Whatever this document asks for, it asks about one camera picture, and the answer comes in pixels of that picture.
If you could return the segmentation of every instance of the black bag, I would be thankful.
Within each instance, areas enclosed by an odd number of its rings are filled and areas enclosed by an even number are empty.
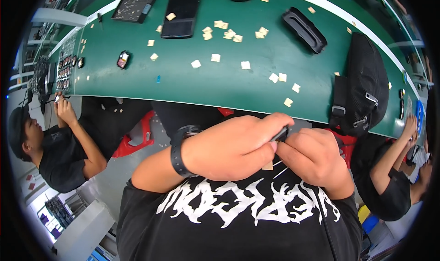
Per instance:
[[[353,33],[347,77],[335,76],[329,127],[343,136],[366,134],[384,117],[388,96],[388,77],[379,51],[366,35]]]

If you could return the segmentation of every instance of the small paper square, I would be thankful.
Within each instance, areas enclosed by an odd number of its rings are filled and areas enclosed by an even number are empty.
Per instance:
[[[203,38],[204,38],[205,40],[210,40],[210,39],[212,38],[212,34],[211,34],[211,33],[203,34]]]
[[[278,78],[279,81],[283,81],[283,82],[287,81],[287,75],[286,74],[279,73],[278,76],[279,76],[279,78]]]
[[[261,27],[259,32],[262,33],[264,36],[267,36],[267,33],[269,32],[269,30],[266,29],[265,27]]]
[[[214,62],[220,62],[220,55],[218,55],[218,54],[212,54],[212,55],[211,55],[211,61],[214,61]]]
[[[234,41],[234,42],[241,42],[241,41],[243,41],[243,36],[235,35],[234,39],[232,41]]]
[[[261,169],[262,170],[274,170],[272,161],[270,161],[267,165],[263,166]]]
[[[269,79],[270,79],[273,83],[276,83],[276,82],[278,81],[279,77],[278,77],[275,73],[272,73],[272,75],[269,77]]]
[[[202,32],[204,32],[204,33],[210,33],[210,32],[212,32],[212,29],[211,29],[211,27],[206,27],[206,28],[204,28],[203,30],[202,30]]]
[[[173,20],[176,17],[176,15],[174,13],[170,13],[169,15],[166,16],[166,19],[168,19],[169,21]]]
[[[264,35],[260,32],[255,32],[255,37],[256,38],[264,38]]]
[[[201,66],[200,61],[198,59],[191,62],[191,65],[193,66],[193,68],[198,68]]]
[[[250,62],[249,61],[242,61],[242,69],[250,69]]]
[[[219,26],[220,29],[227,29],[228,28],[228,22],[222,22]]]
[[[284,105],[287,107],[291,107],[291,105],[294,103],[293,100],[286,98],[286,100],[284,101]]]
[[[223,38],[226,38],[226,39],[232,39],[232,37],[229,36],[229,33],[228,33],[228,32],[224,32],[224,36],[223,36]]]
[[[223,21],[222,20],[216,20],[214,21],[214,27],[220,27],[220,24],[222,24]]]
[[[152,54],[152,55],[150,56],[150,59],[151,59],[152,61],[155,61],[155,60],[157,60],[158,57],[159,57],[159,56],[158,56],[156,53],[154,53],[154,54]]]
[[[294,86],[292,87],[292,90],[294,90],[296,93],[299,93],[300,88],[301,88],[301,86],[299,86],[298,84],[295,83]]]

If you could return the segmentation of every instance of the hand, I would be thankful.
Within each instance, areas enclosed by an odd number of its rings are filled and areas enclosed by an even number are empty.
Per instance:
[[[277,143],[269,140],[286,125],[294,121],[281,113],[234,117],[184,140],[184,165],[210,180],[243,180],[273,160]]]
[[[62,91],[55,92],[55,99],[56,99],[57,96],[59,97],[58,102],[56,102],[54,100],[54,112],[55,112],[55,115],[58,115],[58,103],[59,103],[59,101],[64,98],[63,92]]]
[[[324,187],[332,199],[343,199],[354,192],[347,165],[339,154],[333,133],[319,128],[303,128],[278,143],[276,152],[306,183]]]
[[[60,98],[58,102],[58,116],[65,121],[69,126],[78,122],[75,111],[72,108],[72,104],[67,99]]]
[[[400,137],[409,140],[410,137],[413,136],[414,133],[416,132],[417,132],[417,119],[414,115],[409,115],[405,123],[405,127],[402,132],[402,135]]]

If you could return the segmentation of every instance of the black plastic tray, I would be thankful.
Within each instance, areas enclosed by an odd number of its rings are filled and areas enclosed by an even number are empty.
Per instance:
[[[327,46],[327,40],[302,12],[291,7],[283,13],[283,20],[311,49],[319,54]]]
[[[155,1],[156,0],[121,0],[114,10],[111,19],[141,24]]]

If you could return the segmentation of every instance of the gray floor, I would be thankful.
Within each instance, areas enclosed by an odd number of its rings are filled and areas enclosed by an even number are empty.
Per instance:
[[[77,116],[80,116],[81,109],[81,97],[71,97],[69,101],[72,103]],[[48,109],[53,109],[51,104],[47,104]],[[56,117],[52,114],[52,118],[49,117],[50,112],[46,113],[46,126],[56,124]],[[151,132],[154,138],[154,144],[142,148],[141,150],[133,153],[132,155],[121,157],[117,159],[111,159],[106,170],[91,178],[84,185],[78,188],[78,192],[85,199],[86,202],[91,203],[94,199],[98,199],[105,203],[109,209],[110,214],[115,221],[119,219],[119,208],[121,204],[122,192],[124,190],[126,182],[130,179],[136,166],[146,157],[161,151],[164,147],[169,145],[169,137],[166,135],[162,128],[162,124],[155,115],[151,122]],[[295,125],[292,127],[293,132],[298,132],[301,128],[311,128],[311,123],[304,120],[295,120]],[[142,139],[140,127],[137,126],[131,132],[134,144],[139,143]],[[355,198],[357,203],[361,203],[362,200],[355,191]]]

